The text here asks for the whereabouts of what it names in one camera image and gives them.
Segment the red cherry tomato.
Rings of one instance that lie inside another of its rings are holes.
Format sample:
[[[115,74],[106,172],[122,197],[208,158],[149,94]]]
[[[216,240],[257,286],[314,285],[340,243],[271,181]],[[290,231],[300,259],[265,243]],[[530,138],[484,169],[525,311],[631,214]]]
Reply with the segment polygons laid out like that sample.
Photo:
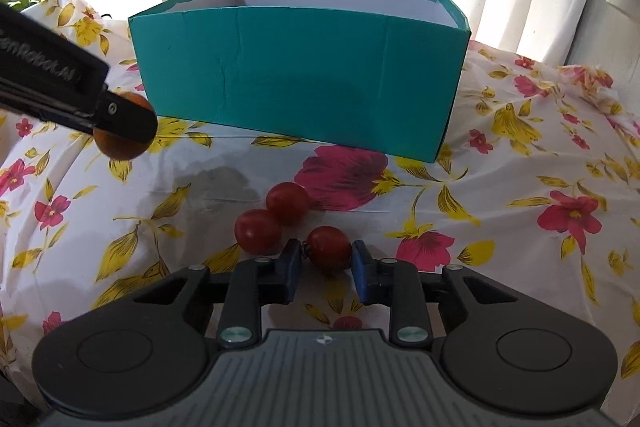
[[[247,254],[270,256],[279,251],[282,227],[268,210],[252,209],[235,220],[234,236]]]
[[[322,225],[306,237],[305,251],[310,263],[318,270],[335,272],[352,265],[352,243],[338,228]]]
[[[293,182],[282,182],[267,193],[266,208],[280,225],[294,227],[306,217],[310,199],[303,187]]]

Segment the teal cardboard box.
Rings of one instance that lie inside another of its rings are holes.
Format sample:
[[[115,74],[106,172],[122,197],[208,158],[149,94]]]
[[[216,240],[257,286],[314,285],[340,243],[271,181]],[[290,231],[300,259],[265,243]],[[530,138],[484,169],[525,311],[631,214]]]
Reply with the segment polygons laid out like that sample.
[[[160,115],[426,162],[471,37],[451,0],[168,0],[129,28]]]

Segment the small orange mandarin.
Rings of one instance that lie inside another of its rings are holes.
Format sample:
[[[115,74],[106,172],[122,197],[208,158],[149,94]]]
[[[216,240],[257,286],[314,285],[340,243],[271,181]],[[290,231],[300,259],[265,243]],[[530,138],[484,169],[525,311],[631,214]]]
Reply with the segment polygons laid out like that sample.
[[[154,108],[143,95],[137,92],[122,92],[122,96],[155,113]],[[93,129],[93,139],[98,149],[114,160],[133,160],[142,155],[153,142],[151,139],[146,143],[141,143],[100,129]]]

